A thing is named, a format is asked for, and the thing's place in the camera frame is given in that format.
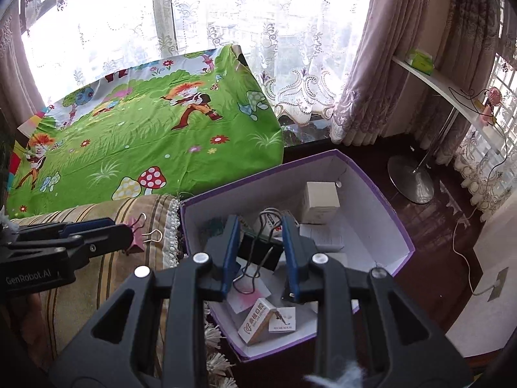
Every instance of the cartoon character with orange hair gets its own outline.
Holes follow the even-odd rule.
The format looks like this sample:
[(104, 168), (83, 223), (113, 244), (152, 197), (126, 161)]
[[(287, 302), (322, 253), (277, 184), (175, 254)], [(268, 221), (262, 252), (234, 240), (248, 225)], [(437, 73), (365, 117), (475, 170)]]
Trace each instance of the cartoon character with orange hair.
[(217, 121), (223, 118), (208, 104), (211, 101), (210, 96), (206, 93), (197, 91), (197, 88), (203, 84), (204, 83), (202, 81), (183, 83), (182, 85), (172, 88), (166, 96), (161, 97), (161, 99), (170, 101), (171, 106), (183, 105), (187, 107), (179, 120), (179, 124), (172, 127), (171, 130), (181, 130), (188, 126), (189, 115), (194, 111), (204, 113), (212, 121)]
[(32, 176), (32, 184), (30, 189), (34, 189), (36, 186), (36, 180), (38, 179), (39, 170), (43, 167), (43, 163), (45, 163), (47, 151), (49, 147), (54, 144), (54, 142), (55, 138), (50, 137), (46, 133), (37, 133), (30, 138), (28, 143), (30, 150), (25, 156), (27, 161), (30, 163), (30, 171), (22, 178), (15, 189), (21, 187), (29, 176)]

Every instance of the striped fabric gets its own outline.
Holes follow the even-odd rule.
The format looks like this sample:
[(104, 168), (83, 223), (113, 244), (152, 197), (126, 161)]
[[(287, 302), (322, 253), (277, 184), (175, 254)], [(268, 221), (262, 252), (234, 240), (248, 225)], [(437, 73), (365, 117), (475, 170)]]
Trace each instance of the striped fabric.
[[(177, 264), (178, 207), (177, 199), (170, 195), (151, 194), (134, 199), (87, 204), (64, 211), (14, 220), (20, 225), (29, 225), (64, 221), (80, 222), (110, 217), (116, 223), (123, 223), (130, 216), (138, 218), (143, 212), (147, 216), (147, 221), (142, 233), (159, 229), (164, 234), (161, 242), (144, 244), (143, 253), (127, 256), (117, 251), (93, 258), (86, 267), (76, 271), (77, 280), (73, 284), (40, 294), (52, 359), (56, 358), (99, 306), (137, 266), (145, 264), (152, 269), (160, 270)], [(160, 359), (163, 352), (166, 306), (164, 305), (162, 310), (157, 342), (156, 353)], [(157, 375), (161, 375), (160, 363), (161, 360), (158, 360)]]

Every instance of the green cartoon cloth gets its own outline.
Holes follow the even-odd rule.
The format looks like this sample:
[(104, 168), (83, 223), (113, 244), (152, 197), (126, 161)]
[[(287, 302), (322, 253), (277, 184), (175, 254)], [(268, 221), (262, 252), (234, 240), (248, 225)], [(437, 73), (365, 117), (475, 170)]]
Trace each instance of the green cartoon cloth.
[(21, 125), (7, 208), (27, 217), (150, 193), (197, 194), (282, 156), (280, 125), (228, 45), (110, 74)]

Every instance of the white tabletop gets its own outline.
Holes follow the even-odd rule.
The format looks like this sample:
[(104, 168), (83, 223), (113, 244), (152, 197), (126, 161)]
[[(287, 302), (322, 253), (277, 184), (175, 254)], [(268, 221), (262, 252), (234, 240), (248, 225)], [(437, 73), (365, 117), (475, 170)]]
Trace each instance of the white tabletop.
[[(505, 140), (501, 136), (501, 130), (499, 130), (498, 128), (495, 129), (492, 125), (482, 124), (480, 121), (479, 114), (467, 109), (461, 103), (459, 103), (454, 98), (454, 96), (456, 96), (456, 98), (465, 105), (472, 106), (472, 102), (463, 96), (463, 92), (461, 91), (461, 89), (458, 86), (456, 86), (451, 80), (449, 80), (447, 77), (445, 77), (437, 70), (434, 70), (433, 73), (430, 76), (428, 76), (427, 74), (424, 74), (421, 71), (414, 69), (409, 64), (407, 64), (399, 58), (396, 58), (395, 56), (391, 57), (391, 59), (393, 60), (393, 62), (396, 62), (397, 64), (399, 64), (399, 66), (404, 67), (412, 75), (417, 76), (428, 86), (436, 90), (441, 96), (443, 96), (446, 99), (447, 102), (449, 102), (455, 109), (457, 109), (459, 113), (461, 113), (461, 115), (467, 118), (469, 123), (471, 123), (476, 128), (476, 130), (479, 131), (479, 133), (484, 137), (484, 139), (488, 142), (491, 148), (493, 148), (498, 153), (501, 152), (501, 150), (505, 147)], [(449, 90), (449, 87), (456, 91), (454, 92), (454, 95), (452, 95), (452, 92)]]

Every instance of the green tissue package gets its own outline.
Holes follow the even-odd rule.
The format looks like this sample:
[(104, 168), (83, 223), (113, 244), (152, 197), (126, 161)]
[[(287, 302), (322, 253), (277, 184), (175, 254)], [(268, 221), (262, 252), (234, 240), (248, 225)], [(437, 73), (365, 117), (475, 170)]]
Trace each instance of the green tissue package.
[(411, 50), (409, 54), (407, 54), (406, 63), (429, 76), (434, 70), (433, 57), (420, 49)]

